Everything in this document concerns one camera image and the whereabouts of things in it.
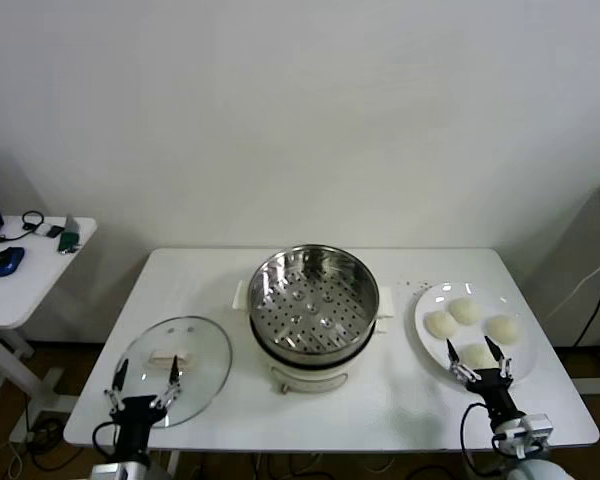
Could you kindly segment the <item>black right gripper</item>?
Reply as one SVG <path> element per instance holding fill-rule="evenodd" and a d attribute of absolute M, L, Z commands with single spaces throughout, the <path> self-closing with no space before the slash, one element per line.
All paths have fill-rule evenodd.
<path fill-rule="evenodd" d="M 466 389 L 479 395 L 485 402 L 491 426 L 500 426 L 508 421 L 525 416 L 509 394 L 513 382 L 512 359 L 506 357 L 501 348 L 489 337 L 484 336 L 488 349 L 497 362 L 496 367 L 476 372 L 461 362 L 459 354 L 449 339 L 446 340 L 449 371 Z"/>

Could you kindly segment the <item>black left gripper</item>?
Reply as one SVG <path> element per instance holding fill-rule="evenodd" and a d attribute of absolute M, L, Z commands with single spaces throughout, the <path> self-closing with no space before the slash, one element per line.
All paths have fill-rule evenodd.
<path fill-rule="evenodd" d="M 125 358 L 116 367 L 111 387 L 104 390 L 111 418 L 119 427 L 113 460 L 149 463 L 148 441 L 151 428 L 166 416 L 167 410 L 181 393 L 178 357 L 173 357 L 167 388 L 158 396 L 132 396 L 122 400 L 121 393 L 128 366 L 129 360 Z"/>

